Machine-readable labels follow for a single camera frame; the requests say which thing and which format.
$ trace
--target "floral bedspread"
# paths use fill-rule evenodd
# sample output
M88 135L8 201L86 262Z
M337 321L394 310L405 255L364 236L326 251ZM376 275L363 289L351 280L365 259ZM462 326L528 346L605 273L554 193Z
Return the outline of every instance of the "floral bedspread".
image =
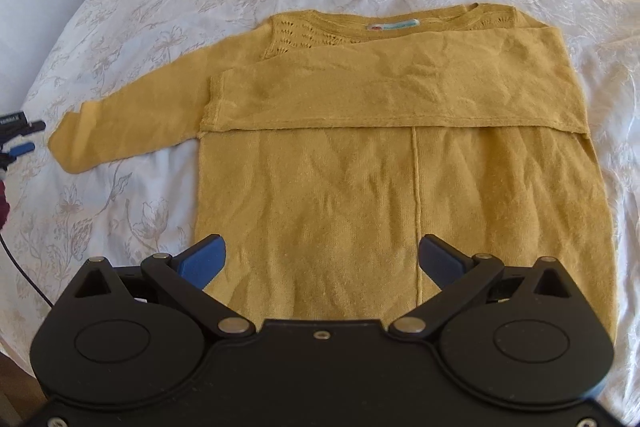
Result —
M9 248L55 300L91 255L115 265L191 242L196 143L71 175L46 148L67 110L104 97L181 54L246 31L274 12L315 8L391 15L471 2L511 4L559 26L584 86L614 216L620 303L616 363L602 401L640 420L640 0L86 0L68 22L24 104L47 131L13 165ZM47 306L0 254L0 346L29 370Z

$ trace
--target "yellow sweater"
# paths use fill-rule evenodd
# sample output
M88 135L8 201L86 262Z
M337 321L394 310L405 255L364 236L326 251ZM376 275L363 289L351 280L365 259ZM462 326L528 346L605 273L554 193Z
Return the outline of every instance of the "yellow sweater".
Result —
M227 245L206 291L258 324L406 313L437 291L417 266L435 233L506 264L559 257L614 331L582 93L558 29L512 7L279 14L82 104L49 148L81 172L194 137L194 239Z

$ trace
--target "white bedspread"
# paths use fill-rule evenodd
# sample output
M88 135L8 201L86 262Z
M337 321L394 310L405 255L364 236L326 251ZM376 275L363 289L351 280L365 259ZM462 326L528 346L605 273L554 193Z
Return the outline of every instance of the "white bedspread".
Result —
M564 32L588 100L618 252L617 355L602 400L626 423L640 420L640 0L86 0L24 106L29 118L42 118L48 127L34 138L36 152L12 166L7 180L13 211L3 235L10 249L55 299L90 255L134 264L190 243L196 142L66 174L45 140L63 113L82 101L253 28L274 12L315 8L383 16L471 2L511 4ZM0 299L0 341L28 369L30 340L47 307L2 253Z

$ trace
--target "mustard yellow sweater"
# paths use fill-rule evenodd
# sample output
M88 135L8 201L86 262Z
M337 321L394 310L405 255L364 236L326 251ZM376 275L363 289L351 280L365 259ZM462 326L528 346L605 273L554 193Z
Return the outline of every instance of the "mustard yellow sweater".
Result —
M227 245L206 291L258 324L406 313L437 291L417 266L435 233L506 264L559 257L613 332L582 93L558 29L513 7L279 14L82 104L49 148L81 172L195 137L194 240Z

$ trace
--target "black device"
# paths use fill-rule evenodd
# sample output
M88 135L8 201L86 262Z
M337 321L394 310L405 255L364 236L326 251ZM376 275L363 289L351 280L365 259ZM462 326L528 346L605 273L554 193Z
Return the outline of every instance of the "black device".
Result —
M7 167L15 162L19 156L35 149L32 142L27 142L11 148L7 152L2 152L7 142L18 136L44 131L45 127L42 120L29 123L22 111L0 116L0 169L6 171Z
M593 400L611 342L554 257L505 267L426 235L418 262L442 291L388 330L259 332L202 291L224 260L211 235L140 266L86 261L31 345L49 401L24 426L621 427Z

